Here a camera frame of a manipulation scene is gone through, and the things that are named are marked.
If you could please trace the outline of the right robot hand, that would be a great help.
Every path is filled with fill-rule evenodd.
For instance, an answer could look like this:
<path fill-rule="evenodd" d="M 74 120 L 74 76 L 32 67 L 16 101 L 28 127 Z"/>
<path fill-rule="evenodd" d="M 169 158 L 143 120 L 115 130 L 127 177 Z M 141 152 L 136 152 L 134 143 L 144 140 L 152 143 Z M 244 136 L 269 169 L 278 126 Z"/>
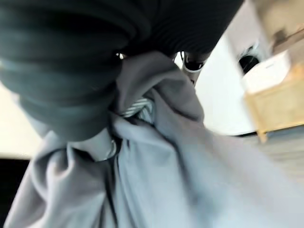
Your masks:
<path fill-rule="evenodd" d="M 95 161 L 114 154 L 110 113 L 195 97 L 172 62 L 200 65 L 240 0 L 3 0 L 0 81 L 39 132 Z"/>

